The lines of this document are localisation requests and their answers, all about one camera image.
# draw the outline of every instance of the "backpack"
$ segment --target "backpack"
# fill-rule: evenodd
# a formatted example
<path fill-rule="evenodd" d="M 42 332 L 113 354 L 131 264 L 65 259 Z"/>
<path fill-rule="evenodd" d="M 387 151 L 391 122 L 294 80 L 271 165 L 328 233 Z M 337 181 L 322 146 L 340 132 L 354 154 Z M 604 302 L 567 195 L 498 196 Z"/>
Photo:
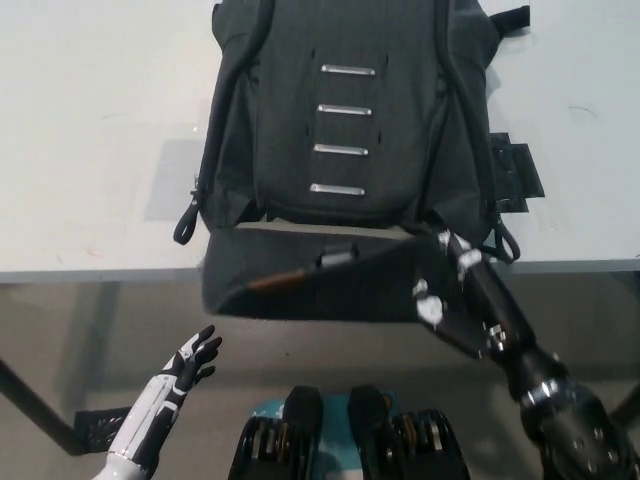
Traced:
<path fill-rule="evenodd" d="M 222 63 L 174 234 L 187 243 L 198 213 L 212 233 L 207 309 L 301 266 L 382 262 L 435 224 L 473 246 L 493 231 L 484 251 L 516 260 L 495 198 L 485 70 L 528 25 L 529 7 L 488 17 L 477 0 L 216 5 Z"/>

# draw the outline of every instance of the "white table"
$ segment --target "white table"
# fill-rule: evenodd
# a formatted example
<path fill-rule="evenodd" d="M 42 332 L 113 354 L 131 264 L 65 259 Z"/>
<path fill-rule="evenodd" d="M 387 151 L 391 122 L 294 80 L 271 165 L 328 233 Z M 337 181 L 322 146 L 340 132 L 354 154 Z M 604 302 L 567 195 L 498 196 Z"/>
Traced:
<path fill-rule="evenodd" d="M 0 6 L 0 282 L 195 277 L 206 228 L 172 233 L 220 62 L 211 7 Z M 530 145 L 547 194 L 505 216 L 516 271 L 640 270 L 638 18 L 634 0 L 535 0 L 500 47 L 492 130 Z"/>

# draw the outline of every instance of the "black strap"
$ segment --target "black strap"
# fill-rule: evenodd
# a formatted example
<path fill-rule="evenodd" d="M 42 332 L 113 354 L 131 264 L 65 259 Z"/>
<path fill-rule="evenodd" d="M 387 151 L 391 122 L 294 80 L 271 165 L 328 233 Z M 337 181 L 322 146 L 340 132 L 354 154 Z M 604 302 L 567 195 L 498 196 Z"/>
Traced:
<path fill-rule="evenodd" d="M 186 245 L 191 237 L 193 237 L 193 232 L 196 230 L 196 224 L 198 223 L 198 212 L 200 211 L 200 202 L 194 200 L 189 205 L 189 208 L 182 214 L 180 220 L 178 221 L 178 225 L 176 225 L 175 230 L 173 231 L 173 241 L 179 243 L 180 245 Z"/>
<path fill-rule="evenodd" d="M 191 240 L 193 232 L 195 232 L 198 212 L 207 197 L 206 189 L 218 165 L 218 157 L 220 156 L 220 149 L 222 148 L 226 119 L 231 107 L 235 84 L 242 71 L 262 47 L 269 33 L 269 28 L 271 27 L 274 8 L 275 0 L 260 0 L 256 25 L 251 31 L 244 50 L 235 58 L 235 62 L 228 66 L 224 65 L 225 57 L 223 54 L 223 64 L 220 66 L 220 72 L 225 72 L 226 75 L 219 75 L 216 82 L 213 103 L 211 105 L 209 130 L 207 132 L 207 140 L 200 165 L 200 173 L 198 174 L 197 186 L 196 189 L 191 192 L 193 200 L 189 208 L 184 212 L 173 232 L 173 239 L 180 245 L 186 245 L 189 240 Z"/>
<path fill-rule="evenodd" d="M 500 35 L 500 40 L 502 40 L 510 33 L 531 25 L 531 7 L 529 7 L 529 5 L 525 5 L 524 7 L 516 8 L 514 10 L 496 13 L 490 18 L 493 22 L 493 26 L 496 27 L 496 30 L 498 31 L 498 35 Z"/>
<path fill-rule="evenodd" d="M 482 247 L 480 247 L 480 251 L 497 258 L 507 265 L 511 265 L 513 262 L 520 258 L 520 246 L 518 245 L 518 242 L 511 234 L 509 229 L 502 222 L 502 217 L 500 217 L 500 214 L 497 215 L 494 232 L 496 246 L 487 247 L 483 245 Z M 505 242 L 509 246 L 509 250 L 511 250 L 511 253 L 509 253 L 509 251 L 507 251 L 507 249 L 505 248 Z"/>
<path fill-rule="evenodd" d="M 451 61 L 448 47 L 447 25 L 449 24 L 449 9 L 447 2 L 436 2 L 436 51 L 440 64 L 443 66 L 449 81 L 455 87 L 465 124 L 467 127 L 467 135 L 471 147 L 474 152 L 474 163 L 478 172 L 478 180 L 482 190 L 482 195 L 486 201 L 487 211 L 485 212 L 490 218 L 499 218 L 496 213 L 496 192 L 493 173 L 493 153 L 491 145 L 487 142 L 484 134 L 484 122 L 476 115 L 473 102 L 469 97 L 463 81 L 457 74 L 455 66 Z"/>

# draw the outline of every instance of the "white robotic forearm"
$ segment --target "white robotic forearm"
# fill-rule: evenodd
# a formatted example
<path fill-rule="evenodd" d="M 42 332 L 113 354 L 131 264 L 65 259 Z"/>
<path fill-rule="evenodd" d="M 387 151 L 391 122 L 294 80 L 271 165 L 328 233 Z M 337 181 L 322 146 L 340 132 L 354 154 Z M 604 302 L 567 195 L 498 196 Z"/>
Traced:
<path fill-rule="evenodd" d="M 148 480 L 158 466 L 160 449 L 193 385 L 215 371 L 204 365 L 218 354 L 216 337 L 205 343 L 213 325 L 194 335 L 153 377 L 131 408 L 109 448 L 107 463 L 94 480 Z"/>

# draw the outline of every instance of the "robotic arm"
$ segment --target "robotic arm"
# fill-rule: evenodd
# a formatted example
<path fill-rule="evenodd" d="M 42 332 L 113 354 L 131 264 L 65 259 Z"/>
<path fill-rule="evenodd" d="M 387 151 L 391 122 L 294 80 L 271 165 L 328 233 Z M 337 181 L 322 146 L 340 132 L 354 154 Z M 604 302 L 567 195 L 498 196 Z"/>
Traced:
<path fill-rule="evenodd" d="M 205 366 L 218 355 L 220 337 L 209 340 L 213 325 L 194 335 L 153 377 L 131 408 L 107 455 L 107 463 L 94 480 L 148 480 L 187 393 L 213 374 Z"/>
<path fill-rule="evenodd" d="M 640 479 L 638 456 L 626 432 L 557 357 L 538 346 L 524 314 L 482 254 L 449 231 L 438 240 L 457 272 L 467 312 L 448 309 L 422 278 L 414 288 L 418 316 L 445 342 L 473 358 L 487 357 L 504 371 L 525 432 L 540 450 L 545 480 Z"/>

